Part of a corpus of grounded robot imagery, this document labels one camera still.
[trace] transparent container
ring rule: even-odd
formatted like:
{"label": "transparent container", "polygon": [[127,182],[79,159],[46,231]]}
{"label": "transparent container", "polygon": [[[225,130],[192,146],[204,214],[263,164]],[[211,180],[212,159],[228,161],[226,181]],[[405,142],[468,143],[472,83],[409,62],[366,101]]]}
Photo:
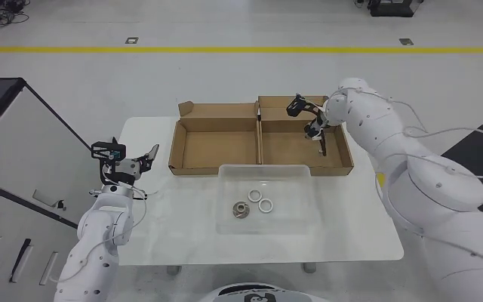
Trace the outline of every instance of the transparent container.
{"label": "transparent container", "polygon": [[[272,201],[271,212],[263,213],[258,202],[248,200],[252,189]],[[248,204],[247,217],[235,217],[237,202]],[[216,205],[217,232],[221,234],[306,233],[317,211],[306,165],[222,165]]]}

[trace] open cardboard box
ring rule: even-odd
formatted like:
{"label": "open cardboard box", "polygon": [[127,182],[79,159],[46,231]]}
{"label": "open cardboard box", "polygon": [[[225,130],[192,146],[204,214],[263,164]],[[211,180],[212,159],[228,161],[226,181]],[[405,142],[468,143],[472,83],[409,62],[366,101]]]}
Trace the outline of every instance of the open cardboard box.
{"label": "open cardboard box", "polygon": [[178,105],[169,168],[175,175],[215,175],[222,164],[261,163],[255,103]]}
{"label": "open cardboard box", "polygon": [[[294,97],[258,97],[260,105],[261,163],[264,165],[307,165],[312,176],[347,175],[354,168],[346,136],[341,126],[325,129],[327,156],[322,156],[320,143],[307,140],[304,126],[315,116],[302,111],[290,117],[286,108]],[[327,97],[306,97],[322,105]]]}

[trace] cable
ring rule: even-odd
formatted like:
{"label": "cable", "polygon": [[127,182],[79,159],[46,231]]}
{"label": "cable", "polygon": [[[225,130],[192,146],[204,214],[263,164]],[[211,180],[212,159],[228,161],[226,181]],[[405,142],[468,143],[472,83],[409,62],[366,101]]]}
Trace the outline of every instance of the cable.
{"label": "cable", "polygon": [[363,1],[363,2],[360,2],[360,5],[358,5],[357,0],[354,0],[354,5],[355,5],[357,8],[362,8],[362,6],[364,6],[364,1]]}
{"label": "cable", "polygon": [[[444,169],[448,169],[449,166],[447,165],[443,165],[442,163],[439,163],[439,162],[435,162],[431,159],[428,159],[427,157],[423,157],[423,156],[416,156],[416,155],[413,155],[413,154],[407,154],[407,153],[393,153],[391,155],[388,155],[386,156],[382,161],[381,163],[379,164],[379,166],[377,167],[377,170],[379,171],[379,167],[382,166],[384,164],[384,162],[390,158],[390,157],[393,157],[393,156],[409,156],[409,157],[413,157],[415,159],[421,159],[425,162],[431,162],[435,165],[438,165],[440,167],[443,167]],[[483,178],[483,176],[477,176],[477,175],[473,175],[473,174],[467,174],[467,173],[463,173],[463,172],[459,172],[459,171],[454,171],[454,173],[456,174],[460,174],[460,175],[463,175],[463,176],[467,176],[467,177],[475,177],[475,178]]]}
{"label": "cable", "polygon": [[342,91],[343,91],[344,89],[346,89],[346,90],[355,90],[355,91],[357,91],[357,92],[358,92],[358,93],[360,93],[360,94],[367,94],[367,95],[372,95],[372,96],[374,96],[374,97],[379,97],[380,99],[385,100],[386,102],[389,102],[389,103],[400,103],[400,104],[403,104],[403,105],[405,105],[405,106],[408,106],[408,107],[409,107],[409,109],[411,109],[411,111],[413,112],[413,114],[414,114],[414,116],[416,117],[417,121],[420,123],[421,127],[423,128],[423,129],[420,129],[420,128],[418,128],[418,129],[420,129],[421,131],[426,132],[426,133],[428,132],[428,131],[426,130],[426,127],[424,127],[424,124],[423,124],[423,122],[421,121],[420,117],[419,117],[419,116],[418,116],[418,114],[416,113],[416,110],[414,110],[414,108],[413,108],[413,107],[412,107],[412,106],[411,106],[409,103],[403,102],[403,101],[401,101],[401,100],[393,100],[391,97],[383,97],[383,96],[380,96],[379,94],[374,94],[374,93],[371,93],[371,92],[362,91],[360,88],[348,87],[348,88],[343,88],[343,89],[339,89],[339,90],[335,91],[335,92],[334,92],[334,93],[333,93],[333,94],[332,94],[332,95],[329,97],[328,101],[329,101],[329,100],[330,100],[330,99],[331,99],[331,98],[332,98],[334,95],[338,95],[338,94],[345,95],[345,94],[343,94],[343,93],[342,93]]}
{"label": "cable", "polygon": [[86,256],[84,259],[82,259],[82,260],[81,260],[81,262],[80,262],[80,264],[81,264],[81,268],[80,268],[80,269],[78,269],[78,271],[77,271],[77,272],[75,272],[75,273],[74,273],[72,276],[70,276],[70,277],[68,277],[68,278],[64,278],[64,279],[58,279],[58,280],[55,280],[55,279],[53,279],[51,276],[49,276],[49,279],[50,279],[52,282],[55,282],[55,283],[65,282],[65,281],[70,280],[70,279],[74,278],[75,276],[77,276],[77,275],[78,275],[78,274],[79,274],[79,273],[82,271],[82,269],[83,269],[83,268],[84,268],[86,265],[88,265],[88,261],[89,261],[88,259],[89,259],[89,256],[91,255],[92,251],[93,251],[93,250],[94,250],[96,247],[98,247],[99,245],[104,244],[105,242],[111,241],[111,240],[113,240],[113,239],[115,239],[115,238],[117,238],[117,237],[119,237],[119,236],[122,236],[122,235],[124,235],[124,234],[125,234],[125,233],[127,233],[127,232],[132,231],[132,229],[133,229],[133,228],[135,228],[135,227],[137,227],[137,226],[138,226],[138,225],[139,225],[139,224],[140,224],[140,223],[141,223],[141,222],[144,220],[144,217],[146,216],[147,209],[148,209],[148,205],[146,204],[146,200],[147,200],[147,194],[146,194],[146,192],[144,192],[144,191],[143,191],[143,190],[141,190],[141,189],[136,188],[135,186],[129,186],[129,185],[125,184],[125,183],[122,183],[122,184],[120,184],[120,183],[116,183],[115,181],[110,180],[110,179],[109,179],[109,178],[106,176],[106,174],[104,173],[104,169],[101,169],[101,170],[102,170],[103,176],[104,176],[104,177],[106,178],[106,180],[108,180],[109,182],[114,183],[114,184],[115,184],[115,185],[117,185],[117,186],[124,186],[124,187],[127,187],[128,189],[133,190],[134,192],[136,192],[136,193],[140,194],[140,195],[143,197],[143,202],[144,202],[144,213],[143,213],[143,216],[141,217],[141,219],[140,219],[140,220],[139,220],[137,223],[135,223],[135,224],[134,224],[132,227],[130,227],[129,229],[125,230],[123,233],[120,233],[120,234],[118,234],[118,235],[116,235],[116,236],[109,237],[108,239],[105,239],[105,240],[103,240],[102,242],[97,243],[97,244],[96,244],[96,245],[95,245],[93,248],[91,248],[91,250],[88,252],[87,256]]}
{"label": "cable", "polygon": [[[23,23],[29,19],[29,15],[25,14],[22,10],[30,4],[25,0],[22,1],[9,1],[5,2],[3,8],[0,8],[0,28],[10,24]],[[14,21],[15,17],[24,16],[21,21]]]}
{"label": "cable", "polygon": [[406,103],[406,102],[403,102],[403,101],[400,101],[400,100],[394,100],[394,101],[393,101],[393,103],[400,103],[400,104],[403,104],[403,105],[408,106],[408,107],[409,107],[409,109],[411,109],[411,111],[413,112],[414,116],[416,116],[416,119],[417,119],[417,121],[420,123],[421,127],[423,127],[423,129],[420,129],[420,128],[419,128],[419,129],[420,129],[421,131],[424,131],[424,132],[428,133],[428,131],[426,130],[426,127],[424,127],[423,122],[421,121],[420,117],[419,117],[419,116],[418,116],[418,114],[416,113],[416,110],[414,110],[414,108],[413,108],[413,107],[412,107],[410,104],[408,104],[408,103]]}
{"label": "cable", "polygon": [[[375,180],[374,185],[376,187],[376,192],[377,192],[377,195],[379,196],[380,201],[383,202],[383,196],[382,196],[381,191],[379,190],[380,186],[378,186],[378,183],[377,183],[377,174],[378,173],[382,173],[382,172],[376,172],[376,174],[374,175],[374,180]],[[418,233],[418,232],[412,232],[412,233],[415,234],[415,235],[421,236],[421,237],[425,237],[427,239],[431,239],[431,240],[434,240],[434,241],[437,241],[437,242],[445,243],[445,244],[450,245],[454,248],[459,248],[461,250],[467,251],[467,252],[470,253],[470,255],[472,257],[483,258],[483,254],[480,254],[477,251],[472,250],[471,248],[467,248],[465,246],[458,245],[457,243],[449,242],[449,241],[446,241],[446,240],[443,240],[443,239],[438,239],[436,237],[428,236],[428,235],[421,234],[421,233]]]}
{"label": "cable", "polygon": [[[419,129],[417,127],[407,126],[405,128],[405,130],[408,129],[408,128]],[[414,137],[414,138],[431,137],[433,135],[437,135],[437,134],[441,134],[441,133],[445,133],[445,132],[449,132],[449,131],[456,131],[456,130],[468,130],[468,131],[476,131],[476,132],[479,132],[479,133],[483,133],[483,130],[477,129],[477,128],[457,127],[457,128],[449,128],[449,129],[444,129],[444,130],[440,130],[440,131],[437,131],[437,132],[422,134],[422,135],[414,135],[414,134],[410,134],[410,133],[405,131],[405,136]]]}

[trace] cardboard box lid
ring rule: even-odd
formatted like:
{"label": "cardboard box lid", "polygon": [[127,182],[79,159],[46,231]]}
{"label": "cardboard box lid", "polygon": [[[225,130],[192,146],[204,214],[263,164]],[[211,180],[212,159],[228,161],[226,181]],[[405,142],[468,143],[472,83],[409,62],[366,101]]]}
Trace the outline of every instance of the cardboard box lid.
{"label": "cardboard box lid", "polygon": [[[307,100],[322,105],[328,97],[326,96],[304,96]],[[302,111],[298,117],[291,117],[287,114],[287,106],[294,100],[295,96],[259,96],[258,103],[261,111],[261,121],[312,121],[315,116],[310,112]]]}
{"label": "cardboard box lid", "polygon": [[197,118],[256,118],[258,102],[254,103],[193,103],[178,104],[181,120]]}

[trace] white ring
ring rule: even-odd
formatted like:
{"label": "white ring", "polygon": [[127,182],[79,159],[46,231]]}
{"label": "white ring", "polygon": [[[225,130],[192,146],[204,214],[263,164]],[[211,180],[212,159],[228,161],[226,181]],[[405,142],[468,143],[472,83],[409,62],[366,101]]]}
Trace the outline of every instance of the white ring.
{"label": "white ring", "polygon": [[[258,195],[260,195],[260,197],[258,197],[258,199],[252,199],[251,198],[252,192],[257,192]],[[250,192],[248,192],[248,200],[250,200],[251,202],[259,202],[261,199],[262,199],[262,193],[259,190],[252,189],[252,190],[250,190]]]}
{"label": "white ring", "polygon": [[[268,210],[263,210],[262,209],[262,203],[264,202],[268,202],[270,204],[270,208]],[[270,200],[270,199],[262,199],[260,200],[260,202],[258,203],[258,208],[260,209],[260,211],[262,211],[263,213],[270,213],[272,210],[273,210],[273,202]]]}

